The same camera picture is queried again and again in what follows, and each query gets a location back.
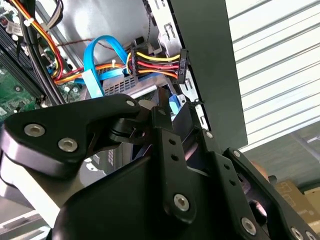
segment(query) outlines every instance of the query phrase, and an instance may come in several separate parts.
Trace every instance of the yellow wire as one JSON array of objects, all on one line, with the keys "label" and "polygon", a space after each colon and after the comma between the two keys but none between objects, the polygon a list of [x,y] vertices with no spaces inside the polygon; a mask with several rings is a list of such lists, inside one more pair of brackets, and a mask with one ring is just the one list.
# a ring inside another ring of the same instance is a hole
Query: yellow wire
[{"label": "yellow wire", "polygon": [[129,66],[128,66],[130,56],[131,56],[131,52],[129,52],[128,57],[126,58],[125,66],[126,66],[126,70],[128,71],[128,74],[131,75],[131,72],[130,72],[130,69],[129,69]]},{"label": "yellow wire", "polygon": [[171,76],[171,77],[174,77],[175,79],[178,78],[178,76],[176,74],[173,74],[173,73],[170,73],[170,72],[167,72],[167,71],[157,71],[157,70],[139,70],[138,73],[140,74],[146,74],[146,73],[159,73],[159,74],[164,74],[164,75],[168,75],[168,76]]},{"label": "yellow wire", "polygon": [[58,74],[58,65],[59,65],[56,58],[54,58],[54,64],[55,64],[56,70],[53,72],[52,77],[55,78],[57,76],[57,74]]},{"label": "yellow wire", "polygon": [[[27,11],[25,11],[24,7],[21,5],[20,2],[18,2],[16,0],[11,0],[11,2],[22,13],[22,15],[25,17],[25,19],[27,21],[29,21],[32,18],[31,15]],[[47,41],[47,43],[49,44],[51,50],[55,54],[57,54],[58,49],[56,48],[56,46],[55,46],[54,42],[52,41],[51,37],[42,29],[40,24],[36,20],[31,22],[31,24],[41,34],[41,36]]]},{"label": "yellow wire", "polygon": [[179,55],[176,55],[176,56],[173,56],[173,57],[154,57],[154,56],[147,56],[147,55],[144,55],[143,53],[141,52],[136,52],[136,54],[140,57],[143,57],[145,59],[148,59],[148,60],[151,60],[151,61],[158,61],[158,62],[161,62],[161,61],[165,61],[165,62],[171,62],[171,61],[174,61],[174,60],[177,60],[180,58],[180,54]]}]

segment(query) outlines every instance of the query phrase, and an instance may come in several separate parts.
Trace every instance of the screw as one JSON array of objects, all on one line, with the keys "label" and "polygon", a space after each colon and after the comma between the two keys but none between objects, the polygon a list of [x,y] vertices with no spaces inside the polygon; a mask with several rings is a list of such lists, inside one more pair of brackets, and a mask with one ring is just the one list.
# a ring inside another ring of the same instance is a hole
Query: screw
[{"label": "screw", "polygon": [[132,107],[135,105],[135,103],[133,101],[131,101],[131,100],[127,100],[126,104],[128,104],[128,105],[130,105]]},{"label": "screw", "polygon": [[46,130],[43,126],[35,123],[28,124],[24,127],[24,133],[30,137],[40,137],[45,134],[45,132]]},{"label": "screw", "polygon": [[173,197],[173,201],[175,206],[180,209],[183,212],[186,212],[189,210],[189,201],[188,199],[183,196],[182,194],[176,194]]},{"label": "screw", "polygon": [[207,131],[205,134],[206,134],[210,139],[213,139],[213,138],[214,138],[214,136],[212,135],[212,133],[209,132],[209,131]]},{"label": "screw", "polygon": [[72,153],[78,148],[78,144],[75,140],[69,137],[62,138],[58,142],[58,146],[62,151]]},{"label": "screw", "polygon": [[257,234],[257,229],[255,225],[248,218],[246,217],[241,218],[241,224],[243,228],[252,236]]},{"label": "screw", "polygon": [[237,158],[240,158],[240,153],[236,150],[233,151],[233,154],[237,157]]},{"label": "screw", "polygon": [[291,227],[291,231],[296,239],[304,240],[304,236],[302,236],[302,234],[298,231],[298,229],[296,229],[295,227]]},{"label": "screw", "polygon": [[306,231],[305,234],[307,235],[307,237],[308,237],[310,240],[317,240],[316,237],[313,236],[311,232]]},{"label": "screw", "polygon": [[162,109],[159,109],[159,113],[161,113],[162,115],[166,115],[166,112],[163,111]]}]

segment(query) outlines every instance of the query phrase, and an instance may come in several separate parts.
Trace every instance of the black bracket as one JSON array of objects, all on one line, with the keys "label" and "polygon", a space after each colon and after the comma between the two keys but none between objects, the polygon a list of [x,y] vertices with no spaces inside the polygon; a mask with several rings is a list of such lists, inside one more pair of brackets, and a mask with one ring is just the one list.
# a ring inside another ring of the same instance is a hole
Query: black bracket
[{"label": "black bracket", "polygon": [[271,239],[295,240],[297,235],[301,239],[309,239],[307,232],[317,236],[240,151],[229,148],[223,155],[232,161],[235,170],[249,182],[247,200],[257,201],[266,211],[267,230]]}]

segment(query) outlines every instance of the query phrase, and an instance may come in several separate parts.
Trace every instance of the metal bracket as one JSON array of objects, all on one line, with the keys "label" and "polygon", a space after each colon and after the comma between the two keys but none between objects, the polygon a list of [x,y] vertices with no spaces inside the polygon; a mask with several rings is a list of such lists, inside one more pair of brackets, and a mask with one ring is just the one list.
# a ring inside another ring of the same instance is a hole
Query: metal bracket
[{"label": "metal bracket", "polygon": [[172,133],[170,115],[155,106],[151,110],[153,153],[159,161],[161,195],[168,216],[191,224],[196,218],[196,204],[190,188],[188,168],[181,139]]},{"label": "metal bracket", "polygon": [[207,171],[212,177],[215,191],[219,192],[219,198],[223,204],[220,207],[227,212],[225,225],[231,239],[268,240],[269,237],[256,222],[231,160],[221,155],[217,141],[211,132],[202,130],[200,138],[206,152]]},{"label": "metal bracket", "polygon": [[257,201],[266,211],[267,229],[271,239],[300,239],[297,236],[309,239],[306,232],[317,236],[240,151],[228,148],[223,155],[232,161],[235,170],[249,182],[247,200]]}]

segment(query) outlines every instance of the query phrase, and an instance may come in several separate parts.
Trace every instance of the orange wire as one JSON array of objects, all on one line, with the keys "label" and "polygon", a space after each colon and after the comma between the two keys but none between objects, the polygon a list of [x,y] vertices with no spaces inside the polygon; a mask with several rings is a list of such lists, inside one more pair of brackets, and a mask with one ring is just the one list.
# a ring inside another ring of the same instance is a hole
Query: orange wire
[{"label": "orange wire", "polygon": [[[112,67],[113,67],[112,63],[107,63],[107,64],[103,64],[103,65],[97,66],[95,69],[96,70],[101,70],[101,69],[107,69],[107,68],[112,68]],[[124,65],[120,64],[120,63],[116,63],[116,64],[114,64],[114,67],[120,69],[120,68],[123,68]],[[74,79],[81,78],[81,76],[82,76],[82,72],[81,73],[77,73],[77,74],[72,75],[72,76],[67,76],[67,77],[65,77],[63,79],[55,81],[54,83],[55,84],[64,84],[64,83],[70,82],[70,81],[72,81]]]},{"label": "orange wire", "polygon": [[[24,6],[17,0],[11,0],[11,2],[15,5],[15,7],[22,13],[22,15],[26,18],[26,20],[30,20],[32,17],[31,15],[27,12],[27,10],[24,8]],[[61,59],[61,55],[60,52],[58,50],[58,48],[56,47],[54,41],[52,40],[51,36],[48,35],[44,29],[41,27],[41,25],[34,20],[33,22],[31,22],[31,25],[42,35],[42,37],[47,41],[47,43],[49,44],[51,50],[54,52],[54,55],[57,57],[57,61],[61,67],[61,71],[59,73],[59,76],[55,79],[59,79],[61,78],[62,74],[63,74],[63,63],[62,63],[62,59]]]},{"label": "orange wire", "polygon": [[171,77],[174,77],[175,79],[178,79],[178,76],[176,74],[173,74],[173,73],[170,73],[170,72],[167,72],[167,71],[157,71],[157,70],[139,70],[138,73],[140,74],[146,74],[146,73],[159,73],[159,74],[164,74],[164,75],[167,75],[167,76],[171,76]]}]

